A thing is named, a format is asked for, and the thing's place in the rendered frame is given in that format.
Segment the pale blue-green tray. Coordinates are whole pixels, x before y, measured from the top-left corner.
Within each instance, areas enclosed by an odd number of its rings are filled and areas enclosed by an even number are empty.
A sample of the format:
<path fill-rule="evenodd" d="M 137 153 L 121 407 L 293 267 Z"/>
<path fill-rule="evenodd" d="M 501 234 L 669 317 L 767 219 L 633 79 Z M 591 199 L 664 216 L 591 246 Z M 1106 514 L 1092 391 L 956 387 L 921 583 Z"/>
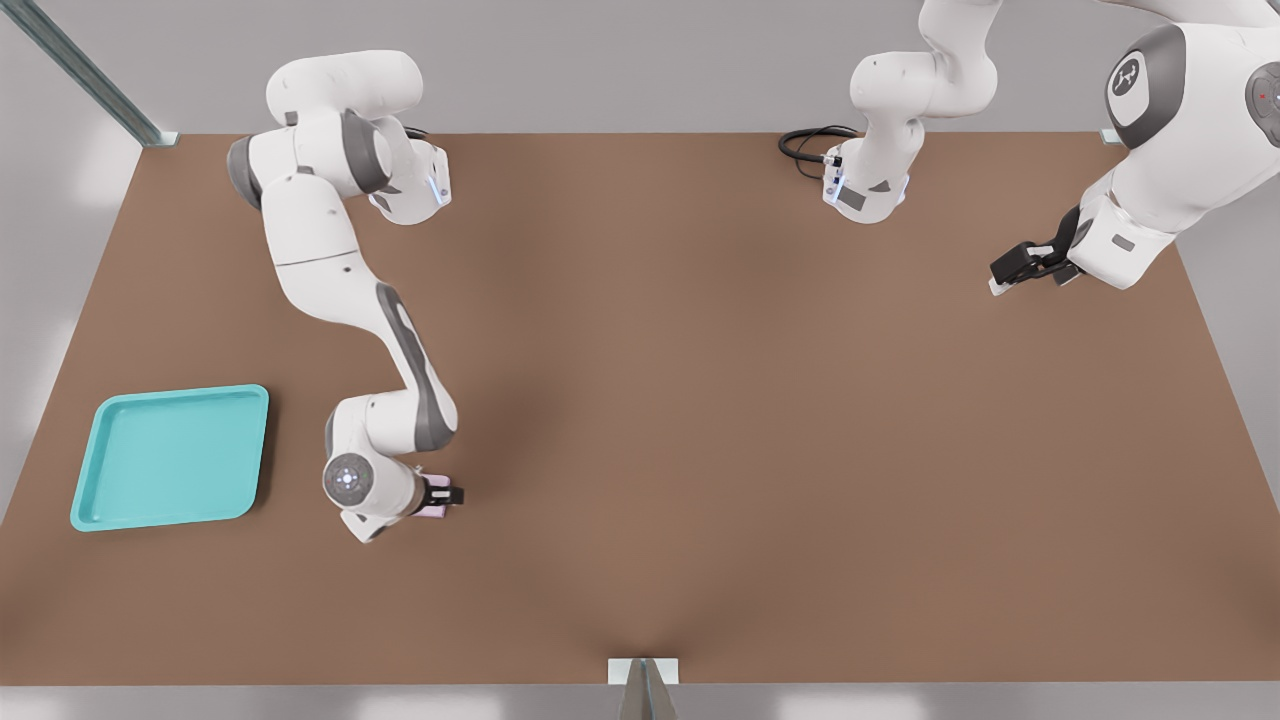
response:
<path fill-rule="evenodd" d="M 259 492 L 259 384 L 118 395 L 96 410 L 70 506 L 79 532 L 239 518 Z"/>

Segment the pale lilac phone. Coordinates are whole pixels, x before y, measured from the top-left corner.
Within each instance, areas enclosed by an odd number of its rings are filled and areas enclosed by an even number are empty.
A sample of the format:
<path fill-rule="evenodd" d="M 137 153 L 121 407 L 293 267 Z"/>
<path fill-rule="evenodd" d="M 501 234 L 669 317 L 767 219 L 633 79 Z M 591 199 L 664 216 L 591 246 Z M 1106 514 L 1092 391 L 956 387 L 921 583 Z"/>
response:
<path fill-rule="evenodd" d="M 449 477 L 426 474 L 421 475 L 424 482 L 424 495 L 421 506 L 412 514 L 412 518 L 444 518 L 445 507 L 453 503 L 454 495 L 451 488 Z"/>

